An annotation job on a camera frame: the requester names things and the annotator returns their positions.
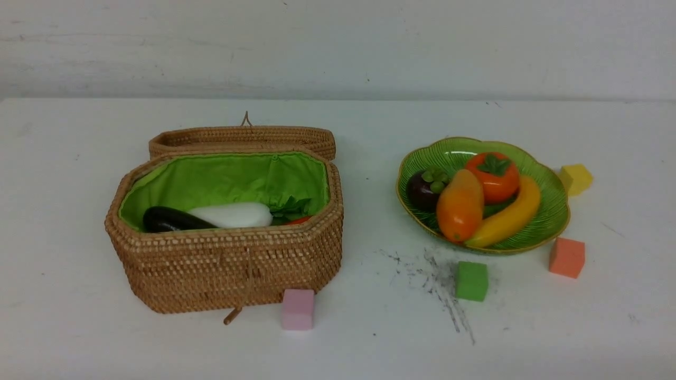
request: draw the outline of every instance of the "wicker basket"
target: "wicker basket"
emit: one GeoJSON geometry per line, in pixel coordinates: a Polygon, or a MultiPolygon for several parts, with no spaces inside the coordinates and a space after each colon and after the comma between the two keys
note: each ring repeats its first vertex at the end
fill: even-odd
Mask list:
{"type": "Polygon", "coordinates": [[[328,174],[328,204],[296,225],[140,233],[118,215],[124,197],[139,178],[186,154],[166,153],[129,172],[105,217],[105,229],[134,294],[160,313],[235,308],[228,324],[243,306],[281,302],[285,289],[322,289],[337,274],[342,258],[343,197],[335,165],[298,146],[230,146],[196,153],[288,151],[321,161],[328,174]]]}
{"type": "Polygon", "coordinates": [[[188,128],[160,133],[149,143],[150,158],[164,153],[190,153],[214,147],[294,147],[302,146],[331,161],[336,157],[333,133],[307,126],[254,126],[249,112],[240,126],[188,128]]]}

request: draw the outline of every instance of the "foam cube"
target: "foam cube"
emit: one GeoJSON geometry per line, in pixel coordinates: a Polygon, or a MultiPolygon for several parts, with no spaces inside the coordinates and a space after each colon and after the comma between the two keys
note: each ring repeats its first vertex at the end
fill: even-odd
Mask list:
{"type": "Polygon", "coordinates": [[[461,261],[456,272],[456,298],[483,302],[488,293],[488,267],[478,262],[461,261]]]}
{"type": "Polygon", "coordinates": [[[561,166],[558,177],[561,179],[563,187],[566,188],[569,197],[582,194],[583,191],[589,189],[594,181],[594,177],[583,164],[561,166]]]}
{"type": "Polygon", "coordinates": [[[583,266],[585,266],[584,242],[556,238],[550,253],[550,272],[576,279],[583,266]]]}
{"type": "Polygon", "coordinates": [[[284,330],[312,329],[314,290],[286,289],[282,301],[282,328],[284,330]]]}

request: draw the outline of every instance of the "green cube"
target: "green cube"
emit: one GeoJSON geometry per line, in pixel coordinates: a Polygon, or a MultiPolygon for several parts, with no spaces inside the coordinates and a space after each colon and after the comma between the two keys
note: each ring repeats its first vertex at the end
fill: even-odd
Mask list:
{"type": "Polygon", "coordinates": [[[488,292],[488,267],[478,262],[461,261],[456,273],[456,298],[483,302],[488,292]]]}

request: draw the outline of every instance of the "green plate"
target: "green plate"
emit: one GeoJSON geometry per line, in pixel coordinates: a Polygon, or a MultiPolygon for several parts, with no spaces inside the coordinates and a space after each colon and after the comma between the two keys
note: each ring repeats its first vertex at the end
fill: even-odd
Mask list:
{"type": "MultiPolygon", "coordinates": [[[[467,137],[449,137],[436,143],[416,149],[409,153],[399,167],[397,178],[397,196],[402,206],[427,232],[471,252],[492,255],[517,254],[537,248],[559,236],[568,226],[571,209],[568,206],[566,190],[552,169],[540,164],[533,156],[519,147],[499,141],[480,141],[467,137]],[[464,167],[474,155],[485,151],[498,151],[509,156],[519,171],[535,179],[542,192],[542,201],[535,218],[516,235],[486,248],[475,249],[454,244],[446,240],[437,225],[433,212],[424,212],[415,208],[408,200],[406,183],[419,170],[436,165],[445,169],[450,176],[464,167]]],[[[484,218],[504,209],[505,204],[487,206],[484,218]]]]}

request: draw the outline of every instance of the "yellow banana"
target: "yellow banana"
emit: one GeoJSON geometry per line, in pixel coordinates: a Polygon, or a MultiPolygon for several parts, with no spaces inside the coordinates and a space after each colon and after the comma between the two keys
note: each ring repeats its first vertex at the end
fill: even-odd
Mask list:
{"type": "Polygon", "coordinates": [[[484,219],[474,235],[464,243],[470,248],[484,248],[519,232],[537,214],[540,188],[534,179],[521,175],[516,199],[501,212],[484,219]]]}

